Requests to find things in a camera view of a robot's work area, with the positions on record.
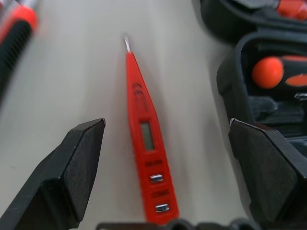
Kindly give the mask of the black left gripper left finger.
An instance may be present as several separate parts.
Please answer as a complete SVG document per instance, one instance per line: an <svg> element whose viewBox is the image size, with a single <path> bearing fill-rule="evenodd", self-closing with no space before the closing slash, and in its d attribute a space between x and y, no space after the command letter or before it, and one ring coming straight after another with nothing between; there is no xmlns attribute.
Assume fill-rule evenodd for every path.
<svg viewBox="0 0 307 230"><path fill-rule="evenodd" d="M0 218L2 230L70 230L82 222L106 122L77 125L34 169Z"/></svg>

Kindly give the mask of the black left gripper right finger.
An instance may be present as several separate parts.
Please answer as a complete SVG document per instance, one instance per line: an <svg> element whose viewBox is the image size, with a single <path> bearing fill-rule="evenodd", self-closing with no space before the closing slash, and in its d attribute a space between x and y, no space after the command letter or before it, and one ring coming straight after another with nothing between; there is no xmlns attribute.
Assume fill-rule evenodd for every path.
<svg viewBox="0 0 307 230"><path fill-rule="evenodd" d="M259 123L232 118L228 136L254 220L272 230L305 230L307 155L278 130Z"/></svg>

